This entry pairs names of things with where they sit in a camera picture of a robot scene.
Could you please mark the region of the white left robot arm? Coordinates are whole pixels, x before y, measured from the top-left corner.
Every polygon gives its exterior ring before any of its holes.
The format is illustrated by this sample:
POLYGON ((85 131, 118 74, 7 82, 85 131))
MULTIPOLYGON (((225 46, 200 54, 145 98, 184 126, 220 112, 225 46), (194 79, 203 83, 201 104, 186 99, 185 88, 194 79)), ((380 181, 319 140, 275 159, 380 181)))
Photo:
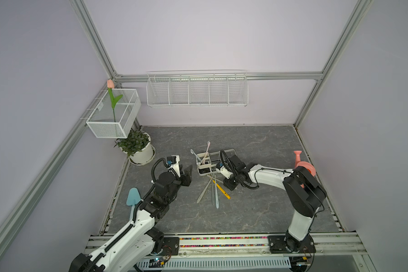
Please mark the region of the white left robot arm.
POLYGON ((111 239, 89 255, 79 254, 72 260, 70 272, 127 272, 145 256, 163 251, 164 233, 155 225, 166 215, 181 187, 192 181, 190 165, 164 166, 167 170, 155 177, 153 185, 134 208, 131 220, 111 239))

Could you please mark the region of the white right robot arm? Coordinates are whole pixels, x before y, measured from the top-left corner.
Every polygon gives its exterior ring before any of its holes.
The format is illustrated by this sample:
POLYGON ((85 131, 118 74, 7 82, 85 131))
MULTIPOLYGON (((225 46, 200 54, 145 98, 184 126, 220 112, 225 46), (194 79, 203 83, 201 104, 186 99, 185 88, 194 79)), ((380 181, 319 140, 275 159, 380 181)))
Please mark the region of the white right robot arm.
POLYGON ((315 178, 316 170, 307 162, 297 162, 294 169, 246 165, 236 155, 219 152, 216 171, 224 176, 223 185, 229 190, 237 186, 256 190, 260 185, 283 189, 289 197, 294 214, 285 235, 268 237, 271 253, 315 253, 310 235, 316 215, 325 210, 327 192, 315 178))

